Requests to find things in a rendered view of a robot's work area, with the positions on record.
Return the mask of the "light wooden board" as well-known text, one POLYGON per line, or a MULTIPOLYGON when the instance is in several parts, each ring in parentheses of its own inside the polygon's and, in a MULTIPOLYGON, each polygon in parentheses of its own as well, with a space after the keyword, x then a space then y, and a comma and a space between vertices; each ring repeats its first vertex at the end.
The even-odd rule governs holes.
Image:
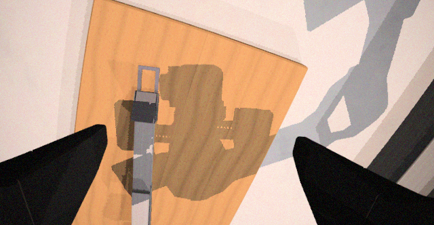
POLYGON ((308 67, 116 0, 94 0, 74 133, 106 126, 71 225, 132 225, 138 65, 160 68, 151 225, 229 225, 308 67))

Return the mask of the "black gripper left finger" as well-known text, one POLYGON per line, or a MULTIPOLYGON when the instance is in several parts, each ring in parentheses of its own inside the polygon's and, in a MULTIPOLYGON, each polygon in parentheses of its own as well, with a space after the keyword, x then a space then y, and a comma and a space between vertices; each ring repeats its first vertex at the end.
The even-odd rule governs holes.
POLYGON ((0 225, 71 225, 107 145, 96 124, 0 162, 0 225))

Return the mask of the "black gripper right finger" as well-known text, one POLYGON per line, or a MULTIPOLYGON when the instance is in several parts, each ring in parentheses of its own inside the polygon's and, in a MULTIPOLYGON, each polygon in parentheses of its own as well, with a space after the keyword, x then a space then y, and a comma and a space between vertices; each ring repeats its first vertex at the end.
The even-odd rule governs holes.
POLYGON ((434 225, 434 198, 307 137, 296 138, 293 157, 317 225, 434 225))

